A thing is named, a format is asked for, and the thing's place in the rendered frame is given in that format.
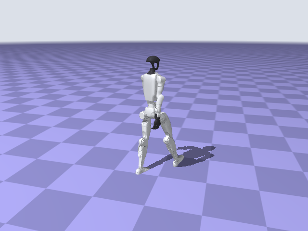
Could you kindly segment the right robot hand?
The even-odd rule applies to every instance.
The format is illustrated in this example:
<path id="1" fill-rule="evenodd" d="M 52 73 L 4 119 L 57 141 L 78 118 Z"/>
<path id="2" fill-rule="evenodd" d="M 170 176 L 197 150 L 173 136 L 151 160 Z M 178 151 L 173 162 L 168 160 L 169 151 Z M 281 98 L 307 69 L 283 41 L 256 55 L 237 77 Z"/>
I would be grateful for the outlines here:
<path id="1" fill-rule="evenodd" d="M 151 129 L 158 129 L 159 126 L 161 125 L 160 117 L 157 117 L 157 114 L 155 114 L 154 118 L 155 118 L 154 126 Z"/>

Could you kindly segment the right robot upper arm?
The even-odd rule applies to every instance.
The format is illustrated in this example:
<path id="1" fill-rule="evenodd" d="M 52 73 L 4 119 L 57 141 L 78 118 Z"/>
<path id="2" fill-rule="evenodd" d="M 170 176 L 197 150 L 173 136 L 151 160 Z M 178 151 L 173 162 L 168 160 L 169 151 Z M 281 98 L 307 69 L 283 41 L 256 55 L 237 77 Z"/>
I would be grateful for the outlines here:
<path id="1" fill-rule="evenodd" d="M 158 96 L 162 95 L 161 93 L 162 93 L 162 91 L 164 89 L 164 84 L 165 84 L 166 79 L 165 79 L 165 77 L 159 76 L 159 75 L 157 75 L 156 77 L 157 77 L 156 81 L 157 81 L 157 86 L 158 86 L 157 87 L 156 98 L 158 99 Z"/>

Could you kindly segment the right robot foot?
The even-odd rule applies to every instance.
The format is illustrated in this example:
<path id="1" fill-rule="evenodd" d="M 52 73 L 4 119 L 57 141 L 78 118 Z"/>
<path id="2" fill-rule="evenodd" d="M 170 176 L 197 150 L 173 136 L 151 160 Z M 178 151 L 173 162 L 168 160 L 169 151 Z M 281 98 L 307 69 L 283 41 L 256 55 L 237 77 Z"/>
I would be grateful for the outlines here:
<path id="1" fill-rule="evenodd" d="M 174 160 L 173 161 L 173 166 L 176 167 L 182 160 L 184 159 L 184 156 L 183 155 L 179 155 L 178 156 L 178 160 Z"/>

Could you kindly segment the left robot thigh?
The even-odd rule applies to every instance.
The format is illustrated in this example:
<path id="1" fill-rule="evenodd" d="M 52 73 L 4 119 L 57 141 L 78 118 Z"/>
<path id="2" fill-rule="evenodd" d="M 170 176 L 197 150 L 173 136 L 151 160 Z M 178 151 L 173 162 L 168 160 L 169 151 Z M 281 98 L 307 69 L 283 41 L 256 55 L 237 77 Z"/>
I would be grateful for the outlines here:
<path id="1" fill-rule="evenodd" d="M 143 119 L 141 123 L 143 137 L 140 139 L 139 143 L 140 146 L 146 146 L 151 132 L 151 118 L 145 116 L 145 111 L 140 112 L 139 117 Z"/>

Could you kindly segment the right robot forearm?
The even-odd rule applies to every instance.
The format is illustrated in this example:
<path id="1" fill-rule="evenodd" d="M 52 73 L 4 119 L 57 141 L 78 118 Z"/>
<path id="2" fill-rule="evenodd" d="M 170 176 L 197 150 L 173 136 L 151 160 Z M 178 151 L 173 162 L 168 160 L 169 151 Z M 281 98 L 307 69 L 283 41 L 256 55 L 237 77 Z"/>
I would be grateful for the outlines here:
<path id="1" fill-rule="evenodd" d="M 161 106 L 162 106 L 162 102 L 163 102 L 164 96 L 163 95 L 159 95 L 156 103 L 156 107 L 155 107 L 155 114 L 157 114 L 157 117 L 161 116 Z"/>

